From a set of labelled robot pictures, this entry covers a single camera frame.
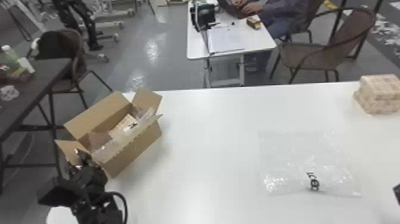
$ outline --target hand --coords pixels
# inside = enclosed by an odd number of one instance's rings
[[[233,5],[242,6],[247,3],[247,0],[233,0],[232,3]]]
[[[245,7],[243,7],[242,13],[245,13],[245,14],[248,15],[248,14],[252,14],[252,13],[258,13],[261,10],[263,10],[263,6],[262,5],[248,4]]]

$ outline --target stack of wooden blocks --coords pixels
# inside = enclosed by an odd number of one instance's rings
[[[392,114],[400,109],[400,80],[394,74],[362,76],[354,99],[368,114]]]

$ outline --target sleeve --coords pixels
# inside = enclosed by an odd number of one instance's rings
[[[262,11],[268,14],[286,14],[297,12],[296,5],[301,0],[280,0],[262,6]]]

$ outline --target jeans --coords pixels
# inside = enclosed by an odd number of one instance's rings
[[[292,18],[275,18],[266,13],[261,13],[258,16],[260,17],[262,23],[264,23],[268,32],[271,34],[272,39],[277,39],[286,35],[290,29],[290,25],[293,22]],[[256,58],[257,70],[264,71],[268,64],[268,60],[271,57],[271,51],[256,52],[249,54],[249,56]]]

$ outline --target chair backrest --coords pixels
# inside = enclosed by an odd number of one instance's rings
[[[294,33],[302,33],[307,31],[313,22],[313,18],[317,14],[324,0],[308,0],[307,12],[303,18],[295,22]]]
[[[339,11],[343,10],[352,10],[352,12],[324,49],[325,56],[331,58],[337,65],[368,35],[376,19],[375,13],[366,8],[339,9]]]
[[[71,77],[86,71],[86,62],[83,57],[83,39],[79,32],[73,29],[47,31],[37,42],[39,54],[36,60],[52,58],[71,58],[73,60]]]

